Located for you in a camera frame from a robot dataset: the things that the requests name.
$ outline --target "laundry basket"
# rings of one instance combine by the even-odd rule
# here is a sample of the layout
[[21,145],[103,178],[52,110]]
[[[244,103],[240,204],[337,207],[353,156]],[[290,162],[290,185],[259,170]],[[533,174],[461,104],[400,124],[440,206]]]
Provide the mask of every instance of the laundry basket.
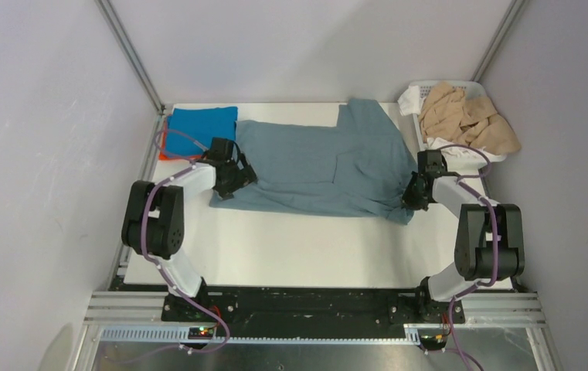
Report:
[[[475,83],[473,81],[459,81],[459,80],[423,80],[423,81],[414,81],[410,83],[412,85],[418,85],[421,90],[421,98],[425,98],[428,96],[430,89],[432,89],[435,85],[437,85],[441,81],[446,81],[447,83],[453,85],[454,87],[461,87],[464,89],[464,92],[467,94],[467,99],[480,97],[483,95],[487,95],[484,92],[484,88],[479,83]],[[419,141],[419,148],[421,151],[428,149],[428,145],[425,141],[423,141],[423,136],[421,135],[421,126],[419,125],[419,115],[412,114],[412,119],[414,120],[414,130],[416,131],[416,139]],[[485,152],[489,161],[491,162],[501,162],[505,160],[507,157],[506,155],[493,155],[491,153]],[[483,158],[460,158],[455,157],[449,154],[444,154],[446,158],[446,163],[448,167],[451,169],[456,168],[482,168],[487,164],[487,162]]]

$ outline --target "white cloth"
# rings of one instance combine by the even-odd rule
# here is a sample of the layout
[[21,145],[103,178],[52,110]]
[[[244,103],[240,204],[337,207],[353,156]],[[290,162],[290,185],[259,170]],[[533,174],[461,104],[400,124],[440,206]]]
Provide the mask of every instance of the white cloth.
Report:
[[420,114],[423,100],[421,99],[421,89],[418,85],[410,85],[398,98],[400,114]]
[[[454,145],[454,144],[455,143],[453,143],[452,141],[447,141],[446,139],[442,139],[442,138],[428,138],[428,149],[439,149],[445,145]],[[480,150],[480,152],[484,153],[484,155],[487,156],[488,158],[491,158],[491,156],[493,156],[491,153],[486,152],[485,150],[483,150],[481,148],[476,148],[476,149]],[[442,149],[441,152],[444,153],[445,155],[449,155],[451,157],[482,159],[482,157],[478,153],[476,153],[470,149],[466,149],[466,148],[462,148],[462,147],[446,148],[446,149]]]

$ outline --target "folded clothing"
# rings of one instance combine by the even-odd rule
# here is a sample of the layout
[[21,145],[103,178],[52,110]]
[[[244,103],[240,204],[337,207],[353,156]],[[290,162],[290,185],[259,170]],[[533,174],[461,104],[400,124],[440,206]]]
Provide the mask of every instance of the folded clothing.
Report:
[[401,195],[416,163],[378,102],[339,106],[336,128],[239,121],[236,142],[259,181],[213,197],[227,209],[323,216],[383,216],[407,224]]
[[521,149],[514,131],[488,97],[466,99],[464,90],[442,81],[423,102],[419,123],[423,140],[446,141],[484,148],[494,155]]
[[[167,118],[166,125],[167,129],[181,131],[206,147],[209,147],[214,137],[235,140],[237,116],[237,107],[210,108],[205,110],[181,110],[176,108],[173,110],[173,114]],[[160,155],[160,159],[202,155],[201,148],[196,146],[188,138],[176,133],[166,132],[164,136],[164,149],[166,155]]]

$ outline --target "white table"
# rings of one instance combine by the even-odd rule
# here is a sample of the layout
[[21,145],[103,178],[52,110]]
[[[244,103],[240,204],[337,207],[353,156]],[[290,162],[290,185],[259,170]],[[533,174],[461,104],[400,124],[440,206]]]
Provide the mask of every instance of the white table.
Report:
[[[178,104],[199,109],[236,105],[240,120],[335,126],[338,103]],[[411,117],[382,108],[416,155]],[[153,181],[183,169],[160,161]],[[484,193],[482,182],[470,185]],[[208,284],[334,288],[413,288],[453,261],[457,218],[442,205],[416,212],[407,226],[383,218],[338,218],[208,207],[212,191],[185,205],[182,244]],[[163,284],[155,267],[132,254],[124,282]],[[510,280],[493,288],[512,288]]]

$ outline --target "pile of clothes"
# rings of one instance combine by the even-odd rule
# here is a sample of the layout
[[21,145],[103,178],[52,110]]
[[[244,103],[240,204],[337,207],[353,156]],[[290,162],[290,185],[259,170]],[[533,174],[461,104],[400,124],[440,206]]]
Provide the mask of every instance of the pile of clothes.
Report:
[[445,81],[428,93],[420,109],[419,123],[423,141],[431,148],[450,142],[493,155],[521,149],[516,134],[489,97],[467,99],[464,89]]

